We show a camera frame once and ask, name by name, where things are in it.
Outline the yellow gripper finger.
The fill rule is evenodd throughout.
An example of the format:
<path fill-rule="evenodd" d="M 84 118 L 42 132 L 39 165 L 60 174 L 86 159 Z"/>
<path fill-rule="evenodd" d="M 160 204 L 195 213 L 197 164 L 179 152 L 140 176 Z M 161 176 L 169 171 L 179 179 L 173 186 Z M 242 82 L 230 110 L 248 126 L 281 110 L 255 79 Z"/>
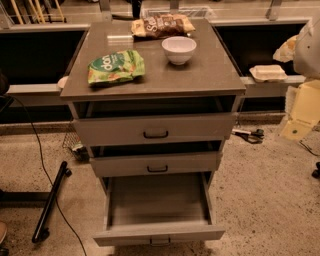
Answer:
<path fill-rule="evenodd" d="M 292 36 L 286 40 L 273 54 L 273 59 L 279 62 L 289 62 L 293 60 L 297 36 Z"/>
<path fill-rule="evenodd" d="M 320 122 L 320 80 L 289 86 L 285 113 L 279 136 L 292 141 L 303 139 Z"/>

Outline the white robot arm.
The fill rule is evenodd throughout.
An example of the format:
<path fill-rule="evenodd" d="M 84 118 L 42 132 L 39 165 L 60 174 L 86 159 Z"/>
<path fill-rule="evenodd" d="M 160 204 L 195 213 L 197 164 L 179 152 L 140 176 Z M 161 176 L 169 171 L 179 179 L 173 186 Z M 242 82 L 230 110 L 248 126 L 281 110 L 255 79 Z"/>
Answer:
<path fill-rule="evenodd" d="M 314 15 L 298 35 L 289 38 L 274 53 L 280 62 L 293 61 L 294 71 L 306 80 L 289 87 L 286 117 L 280 136 L 299 141 L 320 121 L 320 15 Z"/>

